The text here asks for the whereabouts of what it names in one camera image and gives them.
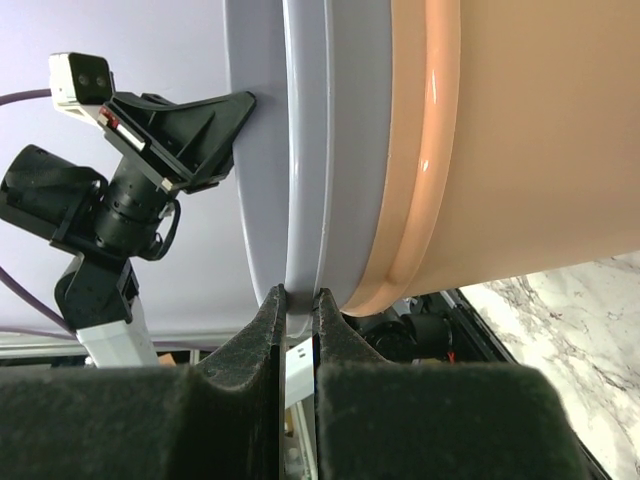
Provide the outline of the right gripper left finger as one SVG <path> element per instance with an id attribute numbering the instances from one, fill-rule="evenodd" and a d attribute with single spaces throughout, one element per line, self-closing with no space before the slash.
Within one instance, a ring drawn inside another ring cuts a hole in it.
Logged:
<path id="1" fill-rule="evenodd" d="M 5 479 L 280 479 L 286 293 L 194 366 L 5 369 Z"/>

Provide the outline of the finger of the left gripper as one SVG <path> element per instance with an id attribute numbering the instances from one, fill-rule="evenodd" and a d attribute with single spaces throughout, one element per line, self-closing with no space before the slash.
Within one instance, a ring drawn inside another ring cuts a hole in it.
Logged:
<path id="1" fill-rule="evenodd" d="M 117 92 L 100 108 L 99 126 L 157 189 L 192 194 L 229 175 L 233 143 L 256 105 L 249 91 L 184 104 Z"/>

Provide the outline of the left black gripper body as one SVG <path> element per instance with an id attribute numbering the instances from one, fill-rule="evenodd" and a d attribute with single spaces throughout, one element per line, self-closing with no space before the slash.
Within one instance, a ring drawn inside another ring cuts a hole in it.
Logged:
<path id="1" fill-rule="evenodd" d="M 157 187 L 133 161 L 120 161 L 97 210 L 96 243 L 120 257 L 162 259 L 181 217 L 175 196 Z"/>

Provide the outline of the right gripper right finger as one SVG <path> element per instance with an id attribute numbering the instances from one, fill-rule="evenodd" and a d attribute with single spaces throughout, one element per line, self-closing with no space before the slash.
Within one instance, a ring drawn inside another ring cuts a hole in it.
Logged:
<path id="1" fill-rule="evenodd" d="M 325 479 L 585 479 L 559 395 L 532 368 L 503 362 L 384 359 L 321 290 L 317 343 L 319 472 Z"/>

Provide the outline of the grey round bucket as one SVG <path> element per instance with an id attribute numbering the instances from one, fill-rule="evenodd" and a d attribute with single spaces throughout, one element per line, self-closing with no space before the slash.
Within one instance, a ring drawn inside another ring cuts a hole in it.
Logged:
<path id="1" fill-rule="evenodd" d="M 418 166 L 427 1 L 227 1 L 229 82 L 257 107 L 234 146 L 255 295 L 306 335 L 319 290 L 384 310 Z"/>

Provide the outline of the orange capybara bucket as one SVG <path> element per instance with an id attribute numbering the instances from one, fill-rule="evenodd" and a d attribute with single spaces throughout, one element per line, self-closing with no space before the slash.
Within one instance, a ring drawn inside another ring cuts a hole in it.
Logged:
<path id="1" fill-rule="evenodd" d="M 396 1 L 386 178 L 343 310 L 639 247 L 639 5 Z"/>

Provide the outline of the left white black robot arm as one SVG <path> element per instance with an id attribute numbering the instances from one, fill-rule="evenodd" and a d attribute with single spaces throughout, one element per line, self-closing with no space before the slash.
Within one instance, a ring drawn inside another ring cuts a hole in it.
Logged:
<path id="1" fill-rule="evenodd" d="M 257 104 L 241 91 L 176 104 L 116 92 L 80 111 L 121 154 L 114 175 L 25 147 L 1 183 L 2 219 L 71 255 L 54 288 L 63 325 L 101 368 L 155 366 L 133 258 L 163 259 L 178 224 L 179 195 L 216 187 Z"/>

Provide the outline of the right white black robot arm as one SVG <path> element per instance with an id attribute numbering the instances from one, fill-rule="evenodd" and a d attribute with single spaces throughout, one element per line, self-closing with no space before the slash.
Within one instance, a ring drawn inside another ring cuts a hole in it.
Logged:
<path id="1" fill-rule="evenodd" d="M 400 364 L 376 352 L 328 290 L 312 336 L 285 343 L 285 292 L 194 366 L 166 367 L 138 304 L 77 333 L 89 369 L 3 371 L 5 479 L 281 479 L 285 418 L 320 479 L 585 479 L 559 396 L 504 362 Z"/>

